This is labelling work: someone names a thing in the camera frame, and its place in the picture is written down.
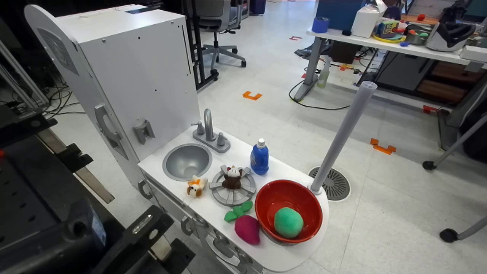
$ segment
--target faucet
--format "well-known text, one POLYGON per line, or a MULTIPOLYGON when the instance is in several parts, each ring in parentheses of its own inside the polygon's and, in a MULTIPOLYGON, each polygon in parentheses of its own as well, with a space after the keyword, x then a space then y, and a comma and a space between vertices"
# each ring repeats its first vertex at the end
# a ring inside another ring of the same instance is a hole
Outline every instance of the faucet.
POLYGON ((203 135, 206 141, 212 141, 214 140, 214 132, 212 132, 212 122, 211 122, 211 111, 206 108, 203 109, 203 135))
POLYGON ((202 123, 193 123, 196 125, 196 129, 193 131, 193 138, 199 140, 200 143, 209 146, 211 149, 220 154, 228 151, 231 144, 228 138, 223 135, 223 132, 212 132, 211 111, 208 108, 203 109, 202 123))

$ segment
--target sink basin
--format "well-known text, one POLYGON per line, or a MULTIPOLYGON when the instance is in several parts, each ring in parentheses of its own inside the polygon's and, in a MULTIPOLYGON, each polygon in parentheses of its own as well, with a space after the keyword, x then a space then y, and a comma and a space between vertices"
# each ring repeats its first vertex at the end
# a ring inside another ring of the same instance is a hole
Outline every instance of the sink basin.
POLYGON ((196 143, 185 143, 173 147, 164 157, 162 169, 167 176, 186 181, 200 176, 211 164, 211 154, 206 147, 196 143))

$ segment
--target blue bottle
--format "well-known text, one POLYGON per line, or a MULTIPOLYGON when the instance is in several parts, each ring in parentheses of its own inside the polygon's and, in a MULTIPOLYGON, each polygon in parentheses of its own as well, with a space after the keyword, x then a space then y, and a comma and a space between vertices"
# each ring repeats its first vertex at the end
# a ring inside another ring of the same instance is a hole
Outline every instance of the blue bottle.
POLYGON ((264 146, 264 140, 258 138, 249 155, 249 166, 258 175, 264 175, 269 170, 269 149, 264 146))

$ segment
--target metal pole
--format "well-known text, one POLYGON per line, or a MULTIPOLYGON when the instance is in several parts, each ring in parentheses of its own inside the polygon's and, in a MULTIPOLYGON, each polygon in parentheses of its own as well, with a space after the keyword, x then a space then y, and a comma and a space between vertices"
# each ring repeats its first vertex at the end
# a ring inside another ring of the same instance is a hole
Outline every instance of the metal pole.
POLYGON ((30 112, 37 109, 36 102, 19 87, 16 79, 0 64, 0 77, 2 77, 10 88, 18 94, 18 97, 30 108, 30 112))
POLYGON ((453 151, 456 151, 467 138, 470 138, 483 123, 487 123, 487 114, 483 114, 467 132, 463 132, 436 161, 424 161, 425 170, 436 169, 453 151))
POLYGON ((334 160, 337 158, 340 149, 343 147, 343 144, 346 143, 354 125, 358 122, 368 99, 371 97, 371 93, 377 90, 377 85, 374 82, 369 80, 363 80, 357 90, 357 94, 354 96, 349 109, 343 119, 343 122, 340 123, 334 140, 328 149, 328 152, 325 154, 317 173, 310 186, 310 190, 313 193, 319 193, 320 192, 320 186, 322 182, 328 182, 331 184, 331 179, 326 179, 326 175, 331 169, 331 166, 334 164, 334 160))
POLYGON ((36 87, 36 84, 31 80, 28 73, 16 62, 13 55, 7 50, 7 47, 0 41, 0 53, 5 58, 5 61, 13 67, 13 70, 19 74, 19 77, 28 85, 31 94, 36 99, 36 103, 43 106, 48 103, 48 99, 43 96, 43 93, 36 87))

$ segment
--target green ball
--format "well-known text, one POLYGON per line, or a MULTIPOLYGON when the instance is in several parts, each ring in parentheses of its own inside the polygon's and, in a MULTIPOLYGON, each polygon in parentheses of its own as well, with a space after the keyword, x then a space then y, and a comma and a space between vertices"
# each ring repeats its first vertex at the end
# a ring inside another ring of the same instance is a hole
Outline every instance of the green ball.
POLYGON ((301 233, 304 221, 298 211, 282 207, 273 214, 273 228, 282 237, 295 237, 301 233))

